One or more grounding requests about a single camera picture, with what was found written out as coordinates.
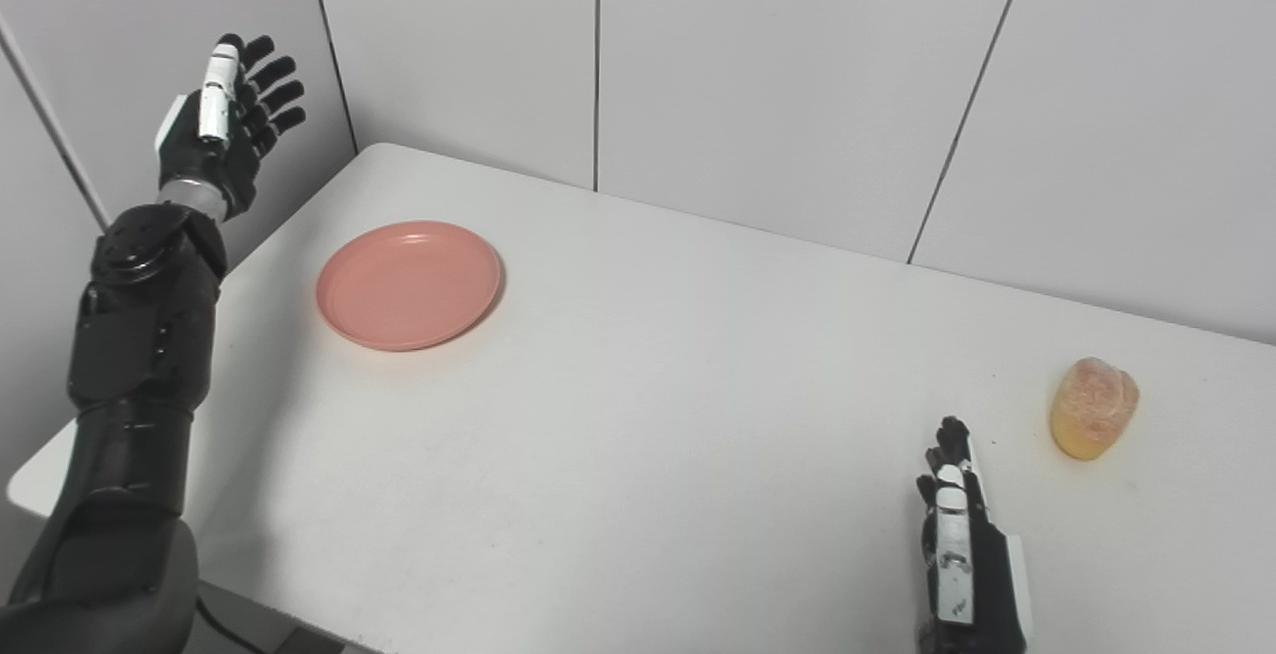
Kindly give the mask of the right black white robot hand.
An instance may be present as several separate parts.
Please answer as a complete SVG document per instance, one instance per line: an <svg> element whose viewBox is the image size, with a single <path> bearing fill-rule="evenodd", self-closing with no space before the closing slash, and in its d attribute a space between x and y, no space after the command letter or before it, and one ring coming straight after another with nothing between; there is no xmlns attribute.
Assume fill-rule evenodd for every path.
<svg viewBox="0 0 1276 654"><path fill-rule="evenodd" d="M926 604L920 653L1026 653L1034 637L1025 546L991 521L968 427L944 418L916 479Z"/></svg>

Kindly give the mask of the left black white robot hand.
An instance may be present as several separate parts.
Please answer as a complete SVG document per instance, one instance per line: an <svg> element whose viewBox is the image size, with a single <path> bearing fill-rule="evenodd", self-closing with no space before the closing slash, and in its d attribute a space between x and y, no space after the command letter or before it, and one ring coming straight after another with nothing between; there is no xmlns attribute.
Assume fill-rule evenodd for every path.
<svg viewBox="0 0 1276 654"><path fill-rule="evenodd" d="M200 85L174 99L154 136L157 201L188 207L217 223L246 213L263 161L308 119L296 71L295 59L277 54L268 34L219 37Z"/></svg>

